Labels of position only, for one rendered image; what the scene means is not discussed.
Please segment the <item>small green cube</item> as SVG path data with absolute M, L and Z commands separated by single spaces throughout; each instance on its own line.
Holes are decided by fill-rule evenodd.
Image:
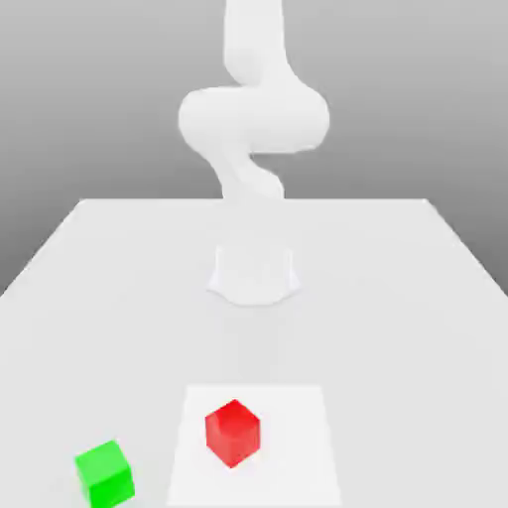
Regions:
M 117 441 L 77 455 L 74 465 L 89 508 L 114 508 L 135 496 L 132 468 Z

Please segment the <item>small red cube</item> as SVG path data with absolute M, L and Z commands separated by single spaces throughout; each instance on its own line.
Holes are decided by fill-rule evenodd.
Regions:
M 237 399 L 204 419 L 206 446 L 229 468 L 261 447 L 261 421 Z

